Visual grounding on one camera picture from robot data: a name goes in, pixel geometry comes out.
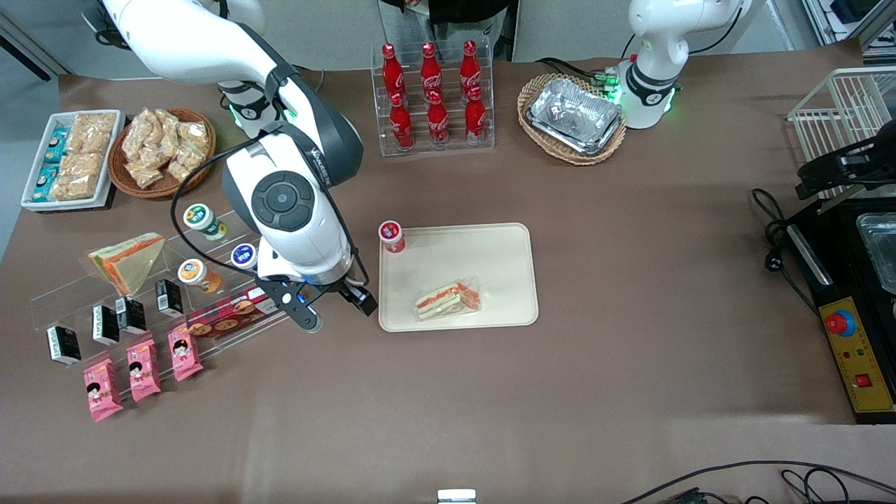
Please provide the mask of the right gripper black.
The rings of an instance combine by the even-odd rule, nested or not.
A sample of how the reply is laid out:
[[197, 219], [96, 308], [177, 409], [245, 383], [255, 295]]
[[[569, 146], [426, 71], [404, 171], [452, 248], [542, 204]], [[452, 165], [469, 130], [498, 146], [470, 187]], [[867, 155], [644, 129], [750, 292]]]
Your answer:
[[348, 277], [330, 284], [328, 293], [339, 293], [365, 316], [371, 316], [378, 308], [378, 302], [371, 292], [364, 286], [352, 285]]

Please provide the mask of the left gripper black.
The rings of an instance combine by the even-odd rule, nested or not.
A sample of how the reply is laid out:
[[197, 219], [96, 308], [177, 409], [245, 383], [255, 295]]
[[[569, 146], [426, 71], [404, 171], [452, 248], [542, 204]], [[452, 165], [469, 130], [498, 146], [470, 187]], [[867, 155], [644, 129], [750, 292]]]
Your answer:
[[800, 184], [797, 197], [813, 195], [843, 185], [858, 184], [867, 190], [895, 182], [895, 120], [884, 124], [878, 133], [859, 141], [839, 157], [817, 157], [797, 170]]

